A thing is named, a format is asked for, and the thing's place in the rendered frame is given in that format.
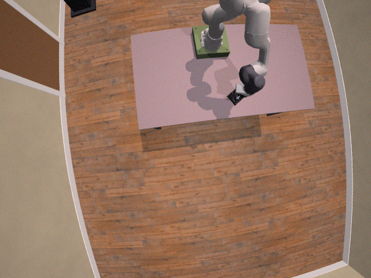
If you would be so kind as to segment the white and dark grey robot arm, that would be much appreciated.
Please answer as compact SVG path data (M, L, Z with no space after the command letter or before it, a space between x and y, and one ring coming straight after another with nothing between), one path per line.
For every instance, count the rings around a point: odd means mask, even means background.
M271 44L268 38L271 11L266 4L270 1L219 0L219 4L204 8L202 12L202 20L209 25L209 28L201 32L201 46L210 52L217 51L223 44L221 43L224 31L223 22L233 20L242 14L246 16L245 41L249 46L259 49L259 59L241 67L239 71L242 83L236 84L235 92L246 97L260 91L265 85L263 76L268 72Z

